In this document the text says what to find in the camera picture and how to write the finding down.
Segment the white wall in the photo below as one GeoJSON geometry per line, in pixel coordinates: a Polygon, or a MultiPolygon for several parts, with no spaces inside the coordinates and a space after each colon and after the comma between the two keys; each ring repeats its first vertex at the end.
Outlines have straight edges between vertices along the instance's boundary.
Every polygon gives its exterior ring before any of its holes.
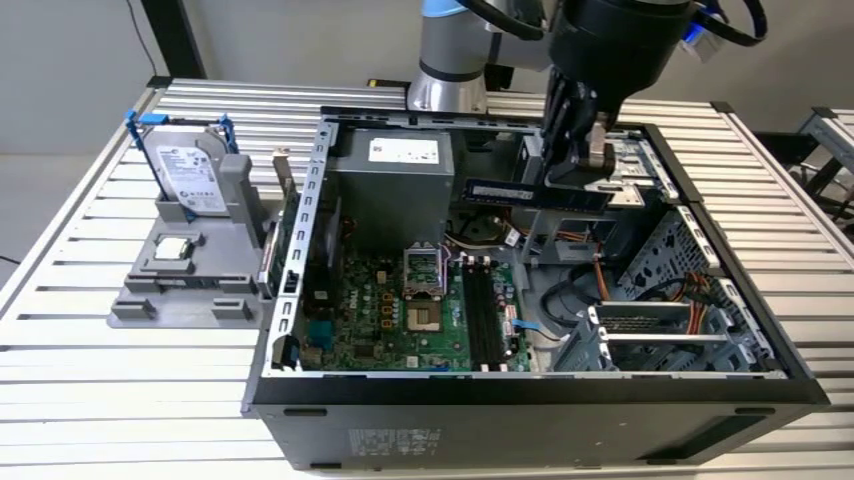
{"type": "MultiPolygon", "coordinates": [[[[156,43],[138,7],[144,38],[156,43]]],[[[186,0],[212,78],[360,86],[418,68],[420,0],[186,0]]],[[[747,26],[741,0],[730,15],[747,26]]],[[[678,53],[642,96],[726,100],[753,126],[794,128],[817,104],[854,107],[854,1],[765,0],[769,41],[711,64],[678,53]]],[[[0,153],[95,153],[151,69],[122,0],[0,1],[0,153]]],[[[542,91],[543,74],[514,87],[542,91]]]]}
{"type": "Polygon", "coordinates": [[[208,73],[226,80],[364,86],[418,71],[420,0],[184,4],[208,73]]]}
{"type": "MultiPolygon", "coordinates": [[[[186,0],[203,30],[206,66],[227,80],[360,86],[408,80],[418,68],[420,0],[186,0]]],[[[727,46],[707,65],[677,52],[642,97],[729,101],[755,128],[795,128],[809,107],[854,107],[854,1],[765,0],[771,35],[727,46]]],[[[750,28],[741,0],[726,0],[750,28]]],[[[543,91],[545,75],[517,72],[514,88],[543,91]]]]}
{"type": "Polygon", "coordinates": [[[99,152],[150,77],[124,0],[0,1],[0,153],[99,152]]]}

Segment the metal extrusion rail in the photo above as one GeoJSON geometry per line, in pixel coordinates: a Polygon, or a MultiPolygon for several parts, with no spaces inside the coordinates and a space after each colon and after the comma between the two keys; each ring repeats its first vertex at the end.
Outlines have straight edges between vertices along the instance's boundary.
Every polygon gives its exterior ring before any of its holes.
{"type": "Polygon", "coordinates": [[[854,110],[815,108],[801,133],[813,135],[849,172],[854,172],[854,110]]]}
{"type": "MultiPolygon", "coordinates": [[[[490,109],[539,116],[542,102],[538,95],[495,94],[490,109]]],[[[291,148],[299,177],[320,105],[402,108],[403,92],[176,80],[147,90],[136,108],[204,119],[227,111],[252,156],[252,180],[272,194],[272,148],[291,148]]],[[[622,120],[661,127],[833,407],[697,468],[399,477],[850,478],[851,247],[734,115],[703,103],[633,101],[622,120]]],[[[290,471],[263,423],[240,418],[256,332],[107,327],[156,216],[156,185],[128,143],[119,128],[0,293],[4,478],[308,478],[290,471]]]]}

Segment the ram slot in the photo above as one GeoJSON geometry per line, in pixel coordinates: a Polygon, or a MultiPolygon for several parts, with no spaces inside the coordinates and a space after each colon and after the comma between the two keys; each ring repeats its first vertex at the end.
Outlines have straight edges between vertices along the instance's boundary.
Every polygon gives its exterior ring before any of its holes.
{"type": "Polygon", "coordinates": [[[493,299],[490,269],[482,264],[466,265],[463,269],[463,295],[466,324],[469,325],[469,348],[473,369],[486,365],[498,370],[503,363],[501,325],[493,299]]]}

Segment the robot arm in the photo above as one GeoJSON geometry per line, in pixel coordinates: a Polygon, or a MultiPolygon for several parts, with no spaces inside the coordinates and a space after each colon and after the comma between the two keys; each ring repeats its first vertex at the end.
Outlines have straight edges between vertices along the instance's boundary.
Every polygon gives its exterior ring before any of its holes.
{"type": "Polygon", "coordinates": [[[495,7],[513,10],[514,0],[426,0],[422,73],[408,106],[483,113],[481,72],[487,62],[529,68],[551,64],[543,112],[546,184],[585,185],[611,175],[605,135],[626,98],[658,81],[683,38],[709,32],[742,46],[765,39],[761,0],[745,4],[754,36],[726,23],[719,0],[559,0],[550,31],[537,26],[537,18],[522,21],[495,7]],[[499,30],[485,29],[483,22],[499,30]]]}

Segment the motherboard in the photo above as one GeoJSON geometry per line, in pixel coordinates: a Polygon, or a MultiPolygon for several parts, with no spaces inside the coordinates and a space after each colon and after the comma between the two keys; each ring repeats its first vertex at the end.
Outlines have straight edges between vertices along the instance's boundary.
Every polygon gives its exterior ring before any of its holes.
{"type": "Polygon", "coordinates": [[[471,372],[486,370],[482,359],[490,358],[495,370],[530,371],[525,333],[511,325],[521,320],[521,309],[510,266],[482,265],[486,278],[475,282],[467,280],[474,268],[466,270],[463,260],[434,251],[438,266],[423,252],[403,257],[344,255],[339,303],[331,318],[310,321],[304,368],[471,372]],[[443,288],[412,294],[412,284],[443,288]]]}

